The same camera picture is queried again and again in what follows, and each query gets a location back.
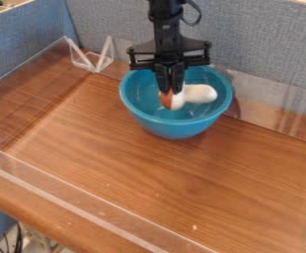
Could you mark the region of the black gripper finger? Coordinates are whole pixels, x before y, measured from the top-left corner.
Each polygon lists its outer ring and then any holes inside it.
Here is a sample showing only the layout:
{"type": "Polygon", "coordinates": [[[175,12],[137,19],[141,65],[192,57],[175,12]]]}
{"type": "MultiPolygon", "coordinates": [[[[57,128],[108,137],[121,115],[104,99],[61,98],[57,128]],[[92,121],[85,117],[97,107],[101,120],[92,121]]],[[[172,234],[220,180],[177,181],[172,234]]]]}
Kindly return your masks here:
{"type": "Polygon", "coordinates": [[[153,66],[154,79],[161,94],[165,94],[171,86],[169,67],[161,64],[153,66]]]}
{"type": "Polygon", "coordinates": [[[171,66],[171,89],[177,94],[181,91],[184,80],[184,63],[177,62],[171,66]]]}

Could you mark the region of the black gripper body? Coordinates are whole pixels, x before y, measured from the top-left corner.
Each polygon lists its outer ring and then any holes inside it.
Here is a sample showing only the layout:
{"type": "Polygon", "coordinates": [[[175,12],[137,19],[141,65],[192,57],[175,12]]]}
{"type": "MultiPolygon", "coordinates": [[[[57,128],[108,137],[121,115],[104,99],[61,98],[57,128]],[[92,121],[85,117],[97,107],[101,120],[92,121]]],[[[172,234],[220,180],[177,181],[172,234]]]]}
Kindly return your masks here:
{"type": "Polygon", "coordinates": [[[157,64],[171,66],[177,62],[183,62],[184,67],[208,65],[211,46],[208,41],[187,37],[180,37],[180,44],[175,44],[164,51],[157,50],[154,41],[134,44],[126,48],[129,68],[132,70],[153,69],[157,64]]]}

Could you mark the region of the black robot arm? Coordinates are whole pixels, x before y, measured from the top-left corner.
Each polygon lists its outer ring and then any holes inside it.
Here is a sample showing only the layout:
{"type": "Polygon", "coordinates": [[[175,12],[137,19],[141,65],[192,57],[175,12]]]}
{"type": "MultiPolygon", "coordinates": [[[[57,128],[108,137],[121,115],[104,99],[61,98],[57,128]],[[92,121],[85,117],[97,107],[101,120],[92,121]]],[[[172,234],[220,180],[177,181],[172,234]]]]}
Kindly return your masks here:
{"type": "Polygon", "coordinates": [[[160,93],[172,91],[176,95],[181,91],[185,69],[209,64],[212,44],[187,38],[180,32],[180,23],[193,27],[201,20],[201,10],[192,0],[148,2],[153,39],[128,47],[129,68],[149,69],[154,73],[160,93]]]}

